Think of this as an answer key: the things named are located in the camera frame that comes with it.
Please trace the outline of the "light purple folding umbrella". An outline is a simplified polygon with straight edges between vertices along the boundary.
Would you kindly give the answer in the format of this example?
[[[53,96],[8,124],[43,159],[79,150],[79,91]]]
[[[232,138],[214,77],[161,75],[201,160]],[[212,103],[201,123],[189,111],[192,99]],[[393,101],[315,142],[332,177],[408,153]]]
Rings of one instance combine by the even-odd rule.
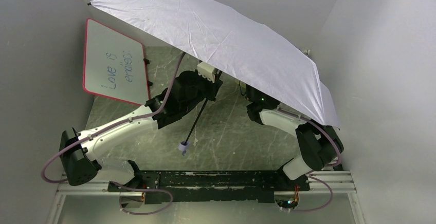
[[[340,127],[314,61],[264,24],[214,0],[90,4],[249,84],[322,125]]]

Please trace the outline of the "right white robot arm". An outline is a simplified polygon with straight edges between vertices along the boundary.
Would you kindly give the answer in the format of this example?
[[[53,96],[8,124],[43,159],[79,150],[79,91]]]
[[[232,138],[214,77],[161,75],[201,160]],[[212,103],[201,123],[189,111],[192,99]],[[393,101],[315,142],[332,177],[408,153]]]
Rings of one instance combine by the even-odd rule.
[[[273,97],[246,85],[245,98],[247,114],[251,121],[275,127],[297,139],[299,153],[281,167],[290,180],[319,171],[339,156],[344,150],[332,126],[323,126],[302,115],[293,114],[279,107],[280,102]]]

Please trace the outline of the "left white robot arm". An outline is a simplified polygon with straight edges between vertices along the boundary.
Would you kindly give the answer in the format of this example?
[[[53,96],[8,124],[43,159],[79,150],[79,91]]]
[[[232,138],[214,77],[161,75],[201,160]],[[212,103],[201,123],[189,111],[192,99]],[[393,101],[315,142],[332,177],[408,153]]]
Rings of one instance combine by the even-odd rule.
[[[82,132],[66,129],[61,135],[59,158],[69,185],[94,179],[126,185],[138,178],[140,170],[134,161],[111,161],[104,154],[142,132],[181,120],[203,100],[216,100],[223,83],[220,76],[215,68],[183,71],[161,94],[119,119]]]

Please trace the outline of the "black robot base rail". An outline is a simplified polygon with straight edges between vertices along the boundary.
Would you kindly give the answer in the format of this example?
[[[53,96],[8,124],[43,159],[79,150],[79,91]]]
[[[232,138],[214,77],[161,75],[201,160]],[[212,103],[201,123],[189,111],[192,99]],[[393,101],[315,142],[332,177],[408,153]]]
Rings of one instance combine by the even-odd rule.
[[[273,203],[276,192],[309,191],[304,175],[290,180],[281,170],[142,171],[131,188],[167,190],[175,202],[245,201]]]

